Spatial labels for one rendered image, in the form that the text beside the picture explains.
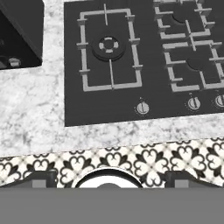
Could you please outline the silver hob knob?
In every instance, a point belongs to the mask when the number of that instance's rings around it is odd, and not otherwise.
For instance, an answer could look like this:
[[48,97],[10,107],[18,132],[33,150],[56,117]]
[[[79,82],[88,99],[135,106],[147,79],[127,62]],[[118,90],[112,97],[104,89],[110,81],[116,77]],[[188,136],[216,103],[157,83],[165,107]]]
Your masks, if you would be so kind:
[[214,98],[214,103],[219,108],[224,108],[224,94],[218,94]]
[[198,97],[191,97],[187,102],[187,107],[190,110],[198,110],[200,106],[201,106],[201,103]]
[[139,114],[139,115],[146,115],[148,114],[150,111],[150,107],[149,107],[149,104],[146,103],[145,101],[141,101],[137,104],[136,106],[136,112]]

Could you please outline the black box-shaped appliance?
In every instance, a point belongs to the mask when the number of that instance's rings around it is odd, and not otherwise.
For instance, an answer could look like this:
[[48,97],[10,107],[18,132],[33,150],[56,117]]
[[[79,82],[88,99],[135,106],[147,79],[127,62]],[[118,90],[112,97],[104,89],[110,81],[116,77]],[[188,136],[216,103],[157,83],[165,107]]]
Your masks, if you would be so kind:
[[43,0],[0,0],[0,70],[41,67]]

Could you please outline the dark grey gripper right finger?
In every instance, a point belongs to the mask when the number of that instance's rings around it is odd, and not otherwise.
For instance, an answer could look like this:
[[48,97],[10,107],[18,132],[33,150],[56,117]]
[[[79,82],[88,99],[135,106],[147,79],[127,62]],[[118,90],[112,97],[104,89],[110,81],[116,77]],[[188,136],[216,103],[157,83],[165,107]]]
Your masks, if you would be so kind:
[[219,185],[195,178],[188,171],[167,171],[164,175],[165,188],[220,188]]

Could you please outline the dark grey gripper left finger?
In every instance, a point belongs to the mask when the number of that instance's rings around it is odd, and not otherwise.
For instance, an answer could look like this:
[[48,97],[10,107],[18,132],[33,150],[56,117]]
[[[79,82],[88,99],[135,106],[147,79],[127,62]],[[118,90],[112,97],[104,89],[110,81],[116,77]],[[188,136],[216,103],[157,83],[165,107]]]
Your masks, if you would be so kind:
[[1,188],[56,188],[56,178],[55,171],[35,171],[24,179],[1,185]]

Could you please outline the black gas hob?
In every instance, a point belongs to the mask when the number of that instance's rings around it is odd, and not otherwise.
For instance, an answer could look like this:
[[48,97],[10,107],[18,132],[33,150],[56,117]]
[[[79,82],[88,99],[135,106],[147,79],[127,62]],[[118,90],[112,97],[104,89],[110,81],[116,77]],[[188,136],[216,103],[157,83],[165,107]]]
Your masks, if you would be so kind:
[[224,113],[224,0],[66,2],[64,72],[67,127]]

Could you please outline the white and black round object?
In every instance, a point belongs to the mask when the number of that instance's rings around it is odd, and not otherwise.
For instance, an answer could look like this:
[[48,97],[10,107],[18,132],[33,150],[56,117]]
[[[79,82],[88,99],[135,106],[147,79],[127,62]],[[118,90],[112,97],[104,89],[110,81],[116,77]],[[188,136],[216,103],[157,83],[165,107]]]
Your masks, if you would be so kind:
[[102,167],[85,174],[75,185],[76,188],[142,188],[141,182],[130,172],[121,168]]

